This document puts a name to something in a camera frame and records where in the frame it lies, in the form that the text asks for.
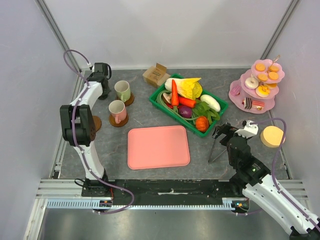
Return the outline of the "chocolate cake slice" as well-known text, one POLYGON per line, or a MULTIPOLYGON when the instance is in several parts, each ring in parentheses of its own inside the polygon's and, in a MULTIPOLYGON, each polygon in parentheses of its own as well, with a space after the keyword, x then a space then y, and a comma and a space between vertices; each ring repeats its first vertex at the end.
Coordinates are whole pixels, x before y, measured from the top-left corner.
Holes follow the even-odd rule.
POLYGON ((253 107, 253 100, 250 97, 245 97, 242 100, 243 108, 246 110, 250 110, 253 107))

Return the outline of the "pink macaron cake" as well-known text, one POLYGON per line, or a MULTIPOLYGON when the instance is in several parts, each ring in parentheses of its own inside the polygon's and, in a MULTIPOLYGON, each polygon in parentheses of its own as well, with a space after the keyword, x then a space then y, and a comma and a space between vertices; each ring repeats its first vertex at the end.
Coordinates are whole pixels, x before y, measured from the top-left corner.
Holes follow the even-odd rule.
POLYGON ((238 96, 241 93, 241 86, 236 85, 230 90, 230 94, 234 97, 238 96))

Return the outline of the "red striped cake slice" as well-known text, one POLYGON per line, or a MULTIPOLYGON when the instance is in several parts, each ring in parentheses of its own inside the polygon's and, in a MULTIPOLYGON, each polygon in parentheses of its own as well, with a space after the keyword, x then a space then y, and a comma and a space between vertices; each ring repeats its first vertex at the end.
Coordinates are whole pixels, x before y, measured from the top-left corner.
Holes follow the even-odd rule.
POLYGON ((262 101, 256 101, 256 100, 253 100, 252 101, 252 108, 255 108, 257 109, 258 111, 261 111, 263 110, 265 107, 265 103, 262 102, 262 101))

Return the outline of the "white glazed donut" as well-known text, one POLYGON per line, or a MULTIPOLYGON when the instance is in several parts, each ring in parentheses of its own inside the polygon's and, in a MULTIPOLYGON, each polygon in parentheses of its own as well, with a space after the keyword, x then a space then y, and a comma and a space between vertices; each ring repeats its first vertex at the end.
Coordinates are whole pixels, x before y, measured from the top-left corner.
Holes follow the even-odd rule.
POLYGON ((259 81, 254 77, 248 77, 244 81, 244 85, 249 90, 255 90, 259 86, 259 81))

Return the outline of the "yellow glazed donut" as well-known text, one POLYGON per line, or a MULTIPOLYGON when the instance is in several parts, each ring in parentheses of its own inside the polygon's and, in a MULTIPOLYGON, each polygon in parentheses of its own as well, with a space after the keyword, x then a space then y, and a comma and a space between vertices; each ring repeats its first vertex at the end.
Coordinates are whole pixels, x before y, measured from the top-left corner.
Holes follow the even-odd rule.
POLYGON ((266 98, 270 95, 271 90, 266 85, 259 85, 255 89, 256 94, 261 98, 266 98))

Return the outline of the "round biscuit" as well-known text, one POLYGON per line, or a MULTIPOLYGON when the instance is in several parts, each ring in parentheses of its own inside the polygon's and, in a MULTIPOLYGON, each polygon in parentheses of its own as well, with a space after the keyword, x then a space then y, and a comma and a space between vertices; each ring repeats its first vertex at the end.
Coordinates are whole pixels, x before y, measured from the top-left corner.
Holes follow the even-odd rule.
POLYGON ((268 80, 268 76, 264 73, 259 73, 257 75, 257 79, 260 81, 260 82, 266 82, 268 80))
POLYGON ((266 70, 266 66, 263 63, 257 63, 254 67, 259 72, 264 72, 266 70))

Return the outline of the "biscuits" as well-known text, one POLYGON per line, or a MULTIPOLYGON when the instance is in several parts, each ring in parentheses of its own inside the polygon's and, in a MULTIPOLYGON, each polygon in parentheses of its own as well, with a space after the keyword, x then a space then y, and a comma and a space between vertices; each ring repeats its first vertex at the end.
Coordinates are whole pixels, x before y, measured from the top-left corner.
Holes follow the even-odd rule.
POLYGON ((268 78, 273 81, 277 80, 279 78, 278 71, 279 68, 276 65, 272 64, 267 71, 268 78))

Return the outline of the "pink mug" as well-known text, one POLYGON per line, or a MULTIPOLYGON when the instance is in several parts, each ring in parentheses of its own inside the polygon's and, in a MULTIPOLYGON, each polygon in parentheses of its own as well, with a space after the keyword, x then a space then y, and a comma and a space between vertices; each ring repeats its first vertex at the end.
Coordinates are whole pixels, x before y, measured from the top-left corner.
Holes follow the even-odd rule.
POLYGON ((108 110, 111 113, 111 115, 114 117, 116 124, 120 124, 127 117, 127 110, 126 110, 125 103, 122 102, 121 100, 112 101, 108 106, 108 110))

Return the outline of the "green mug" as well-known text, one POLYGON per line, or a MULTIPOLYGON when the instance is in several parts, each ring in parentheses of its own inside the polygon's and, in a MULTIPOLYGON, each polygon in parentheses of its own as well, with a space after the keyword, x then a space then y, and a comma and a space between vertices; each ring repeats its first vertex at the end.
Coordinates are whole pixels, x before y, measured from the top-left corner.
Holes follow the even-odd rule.
POLYGON ((130 84, 125 80, 116 82, 114 90, 116 91, 117 97, 124 103, 131 97, 130 84))

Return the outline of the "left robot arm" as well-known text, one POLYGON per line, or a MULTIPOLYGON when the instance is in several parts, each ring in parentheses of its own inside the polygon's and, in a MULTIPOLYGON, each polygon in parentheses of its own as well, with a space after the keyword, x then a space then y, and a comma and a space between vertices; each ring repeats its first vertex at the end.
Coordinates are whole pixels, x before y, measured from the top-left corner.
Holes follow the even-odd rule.
POLYGON ((79 95, 59 110, 62 137, 78 153, 85 169, 85 181, 95 181, 92 189, 101 197, 110 192, 110 184, 95 147, 97 130, 92 108, 99 98, 108 97, 111 76, 112 70, 107 63, 95 63, 79 95))

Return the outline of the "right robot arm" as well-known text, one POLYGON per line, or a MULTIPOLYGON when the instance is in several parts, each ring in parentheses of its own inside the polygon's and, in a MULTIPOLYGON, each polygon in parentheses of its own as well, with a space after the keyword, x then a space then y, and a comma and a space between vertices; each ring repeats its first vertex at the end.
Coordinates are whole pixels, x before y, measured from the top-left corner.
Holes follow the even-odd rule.
POLYGON ((217 125, 212 137, 224 137, 229 165, 235 175, 229 180, 229 191, 235 197, 245 196, 269 214, 291 240, 318 240, 320 218, 293 197, 272 175, 270 169, 251 153, 248 140, 258 134, 258 125, 244 121, 242 128, 229 123, 217 125))

